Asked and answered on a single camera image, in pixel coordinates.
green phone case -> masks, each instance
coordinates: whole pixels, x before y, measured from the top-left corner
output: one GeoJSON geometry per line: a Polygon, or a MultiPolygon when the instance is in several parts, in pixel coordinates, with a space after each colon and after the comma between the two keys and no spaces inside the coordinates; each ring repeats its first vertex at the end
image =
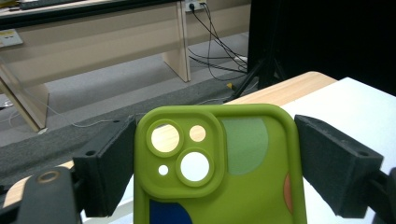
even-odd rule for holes
{"type": "Polygon", "coordinates": [[[306,223],[297,128],[278,106],[160,107],[134,150],[134,224],[306,223]]]}

gray floor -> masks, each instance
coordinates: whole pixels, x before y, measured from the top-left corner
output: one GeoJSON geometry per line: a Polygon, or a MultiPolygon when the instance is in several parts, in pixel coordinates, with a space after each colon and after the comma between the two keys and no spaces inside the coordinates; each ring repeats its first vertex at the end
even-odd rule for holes
{"type": "MultiPolygon", "coordinates": [[[[222,41],[235,52],[247,55],[248,34],[225,37],[222,41]]],[[[208,43],[190,46],[190,49],[206,56],[208,43]]],[[[210,56],[225,55],[224,50],[212,42],[210,56]]],[[[238,69],[238,65],[229,59],[211,60],[211,62],[238,69]]],[[[212,69],[212,72],[217,77],[232,73],[217,69],[212,69]]],[[[161,55],[153,55],[47,83],[48,129],[44,133],[34,133],[22,117],[18,116],[14,107],[0,111],[0,155],[2,147],[9,144],[18,143],[38,134],[50,133],[70,123],[94,118],[127,105],[185,89],[211,78],[213,77],[207,66],[191,61],[191,81],[186,83],[163,62],[161,55]]],[[[219,85],[224,89],[227,89],[226,83],[219,81],[219,85]]],[[[0,103],[6,99],[4,94],[0,94],[0,103]]]]}

